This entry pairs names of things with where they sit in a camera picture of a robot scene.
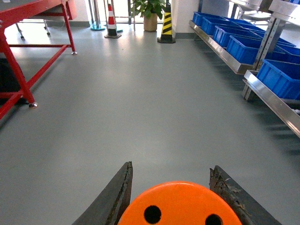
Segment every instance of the red metal table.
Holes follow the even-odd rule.
[[[61,7],[61,13],[52,13],[51,8]],[[67,33],[70,44],[63,45],[9,45],[4,34],[5,28],[35,15],[41,16],[63,16],[66,22]],[[29,102],[30,108],[37,107],[37,103],[30,91],[30,88],[44,74],[44,72],[56,61],[56,59],[67,49],[72,49],[72,54],[76,55],[75,46],[72,38],[69,20],[76,17],[74,0],[11,0],[10,3],[0,1],[0,53],[4,53],[16,79],[20,84],[18,92],[2,92],[0,98],[8,99],[0,108],[0,119],[15,105],[20,98],[25,98]],[[29,80],[26,81],[20,69],[11,47],[54,47],[59,50],[49,59],[48,62]]]

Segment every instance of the green leaves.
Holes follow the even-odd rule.
[[[148,19],[152,13],[156,13],[162,19],[164,10],[165,0],[133,0],[131,7],[131,12],[135,12],[135,15],[141,14],[141,17],[145,16]]]

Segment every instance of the metal shelf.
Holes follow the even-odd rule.
[[[238,62],[231,54],[229,54],[224,48],[222,48],[217,42],[215,42],[209,35],[207,35],[200,27],[189,22],[189,26],[195,31],[195,33],[233,70],[236,74],[244,75],[248,69],[251,69],[253,65],[243,64]]]
[[[272,0],[226,0],[234,4],[247,7],[252,10],[269,12]]]
[[[300,137],[300,116],[283,99],[275,95],[256,76],[247,71],[246,85],[298,136]]]
[[[273,12],[272,16],[275,18],[300,26],[300,5],[273,0],[269,10]]]

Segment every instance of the orange object with holes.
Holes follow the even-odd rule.
[[[209,189],[191,182],[167,182],[139,195],[118,225],[241,225],[230,206]]]

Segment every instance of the potted plant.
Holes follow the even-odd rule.
[[[158,27],[158,18],[163,18],[165,10],[165,0],[133,0],[131,12],[134,15],[141,14],[144,17],[144,30],[156,31]]]

